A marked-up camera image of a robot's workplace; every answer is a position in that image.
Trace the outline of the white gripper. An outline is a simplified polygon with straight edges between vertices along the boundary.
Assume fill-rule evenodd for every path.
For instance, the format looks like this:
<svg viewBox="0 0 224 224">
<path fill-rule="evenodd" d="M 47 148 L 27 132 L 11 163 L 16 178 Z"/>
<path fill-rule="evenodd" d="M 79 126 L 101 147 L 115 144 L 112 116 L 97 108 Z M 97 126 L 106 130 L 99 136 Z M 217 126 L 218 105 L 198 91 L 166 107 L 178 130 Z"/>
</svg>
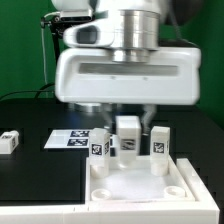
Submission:
<svg viewBox="0 0 224 224">
<path fill-rule="evenodd" d="M 199 99 L 201 51 L 191 47 L 126 49 L 116 46 L 118 30 L 112 24 L 92 22 L 64 31 L 68 46 L 58 59 L 55 95 L 69 103 L 102 104 L 104 128 L 115 128 L 113 104 L 192 105 Z M 144 135 L 156 114 L 144 105 Z"/>
</svg>

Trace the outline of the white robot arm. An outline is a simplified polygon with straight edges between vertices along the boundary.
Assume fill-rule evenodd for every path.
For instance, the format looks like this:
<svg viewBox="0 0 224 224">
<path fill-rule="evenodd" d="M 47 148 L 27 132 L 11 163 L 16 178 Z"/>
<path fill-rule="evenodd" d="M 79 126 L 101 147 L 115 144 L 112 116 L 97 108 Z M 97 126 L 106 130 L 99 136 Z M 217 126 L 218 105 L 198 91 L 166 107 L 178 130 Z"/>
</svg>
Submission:
<svg viewBox="0 0 224 224">
<path fill-rule="evenodd" d="M 199 99 L 201 51 L 183 39 L 162 40 L 162 24 L 178 29 L 203 0 L 98 0 L 92 9 L 52 0 L 61 16 L 87 21 L 63 32 L 68 46 L 58 59 L 55 95 L 66 103 L 138 104 L 148 127 L 158 105 L 192 105 Z"/>
</svg>

